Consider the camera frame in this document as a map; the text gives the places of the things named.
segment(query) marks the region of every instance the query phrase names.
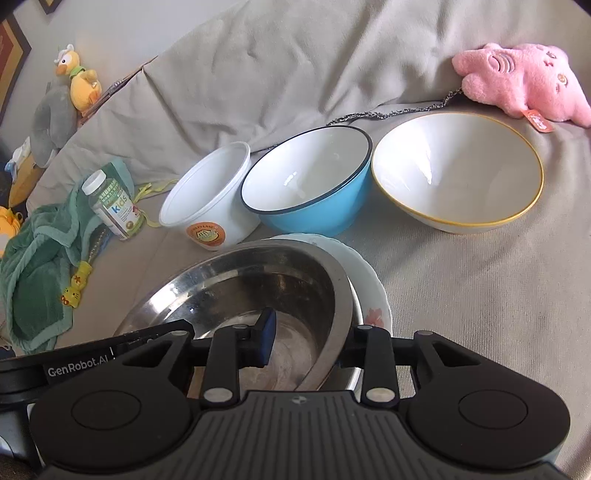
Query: white bottle cap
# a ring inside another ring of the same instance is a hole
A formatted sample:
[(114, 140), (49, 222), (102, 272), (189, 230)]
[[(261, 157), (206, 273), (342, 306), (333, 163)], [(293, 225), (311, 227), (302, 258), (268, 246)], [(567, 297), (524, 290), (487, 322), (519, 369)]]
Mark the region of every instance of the white bottle cap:
[(91, 195), (103, 184), (106, 178), (107, 175), (105, 175), (104, 171), (97, 170), (82, 184), (82, 191), (87, 195)]

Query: blue bowl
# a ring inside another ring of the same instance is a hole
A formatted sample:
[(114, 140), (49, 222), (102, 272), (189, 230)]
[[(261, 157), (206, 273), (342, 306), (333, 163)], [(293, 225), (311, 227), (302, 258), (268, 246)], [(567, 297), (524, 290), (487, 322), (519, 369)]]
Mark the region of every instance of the blue bowl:
[(372, 141), (363, 130), (309, 130), (265, 154), (241, 188), (261, 221), (284, 233), (335, 236), (349, 227), (371, 186)]

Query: white bowl with yellow rim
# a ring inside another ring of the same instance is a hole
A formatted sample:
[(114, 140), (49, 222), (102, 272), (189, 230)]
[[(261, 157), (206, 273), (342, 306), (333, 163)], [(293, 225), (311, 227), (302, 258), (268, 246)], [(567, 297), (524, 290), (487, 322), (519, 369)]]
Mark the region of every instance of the white bowl with yellow rim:
[(397, 126), (375, 148), (372, 172), (402, 210), (450, 233), (516, 220), (535, 205), (544, 184), (531, 144), (474, 113), (433, 113)]

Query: bowl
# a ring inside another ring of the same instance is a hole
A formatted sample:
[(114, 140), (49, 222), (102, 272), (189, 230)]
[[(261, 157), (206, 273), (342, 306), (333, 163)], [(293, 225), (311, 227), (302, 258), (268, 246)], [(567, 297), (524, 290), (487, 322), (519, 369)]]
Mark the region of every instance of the bowl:
[(222, 326), (253, 325), (267, 306), (277, 311), (271, 360), (240, 370), (243, 391), (355, 387), (356, 369), (333, 368), (349, 328), (361, 323), (349, 280), (327, 252), (302, 242), (250, 242), (190, 267), (134, 307), (116, 335), (185, 319), (203, 338)]
[(353, 223), (367, 198), (372, 141), (359, 128), (316, 128), (264, 155), (242, 184), (242, 201), (284, 233), (333, 236)]
[(200, 160), (169, 192), (160, 224), (184, 232), (206, 250), (244, 240), (260, 223), (238, 192), (251, 164), (251, 148), (234, 142)]
[(402, 210), (450, 233), (512, 222), (535, 205), (544, 184), (531, 144), (473, 113), (433, 113), (399, 125), (376, 147), (372, 172)]

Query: black rim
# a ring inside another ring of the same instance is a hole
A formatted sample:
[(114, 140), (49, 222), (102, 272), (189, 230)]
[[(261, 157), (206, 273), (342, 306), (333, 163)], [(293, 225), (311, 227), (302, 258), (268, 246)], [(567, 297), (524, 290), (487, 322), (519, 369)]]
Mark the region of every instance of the black rim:
[(330, 195), (332, 195), (334, 192), (338, 192), (341, 188), (343, 188), (345, 185), (347, 185), (348, 183), (350, 183), (357, 175), (359, 175), (359, 173), (365, 168), (365, 166), (368, 164), (369, 159), (371, 158), (371, 152), (374, 148), (374, 145), (371, 141), (371, 138), (369, 137), (369, 135), (361, 130), (360, 128), (357, 127), (352, 127), (350, 125), (331, 125), (329, 127), (318, 127), (318, 128), (313, 128), (312, 130), (307, 130), (305, 132), (302, 132), (300, 134), (294, 135), (291, 138), (288, 138), (287, 140), (281, 142), (279, 145), (277, 145), (276, 147), (270, 149), (267, 153), (265, 153), (260, 159), (259, 162), (265, 158), (269, 153), (271, 153), (273, 150), (275, 150), (276, 148), (282, 146), (283, 144), (289, 142), (290, 140), (293, 140), (294, 138), (297, 138), (301, 135), (305, 135), (308, 134), (310, 132), (313, 132), (315, 130), (322, 130), (323, 128), (350, 128), (353, 130), (357, 130), (358, 132), (361, 132), (363, 134), (363, 136), (365, 137), (365, 139), (368, 141), (368, 151), (365, 154), (365, 158), (363, 159), (363, 161), (361, 162), (361, 164), (359, 165), (359, 167), (357, 167), (357, 169), (351, 174), (349, 175), (346, 179), (344, 179), (341, 183), (339, 183), (336, 187), (330, 189), (328, 192), (323, 193), (322, 195), (320, 195), (319, 197), (316, 197), (314, 199), (308, 200), (305, 203), (300, 203), (299, 205), (295, 205), (293, 207), (289, 207), (289, 208), (283, 208), (281, 210), (257, 210), (254, 209), (252, 207), (250, 207), (245, 201), (244, 201), (244, 195), (243, 195), (243, 188), (244, 188), (244, 182), (246, 182), (246, 179), (248, 178), (248, 176), (251, 174), (251, 172), (253, 171), (253, 169), (256, 167), (256, 165), (250, 170), (250, 172), (248, 172), (246, 174), (246, 177), (244, 177), (244, 180), (242, 181), (242, 185), (240, 186), (240, 199), (242, 201), (242, 204), (251, 212), (256, 213), (257, 215), (280, 215), (282, 213), (290, 213), (290, 212), (295, 212), (296, 210), (301, 210), (302, 208), (306, 208), (309, 207), (310, 205), (314, 205), (315, 203), (324, 200), (325, 198), (329, 197)]

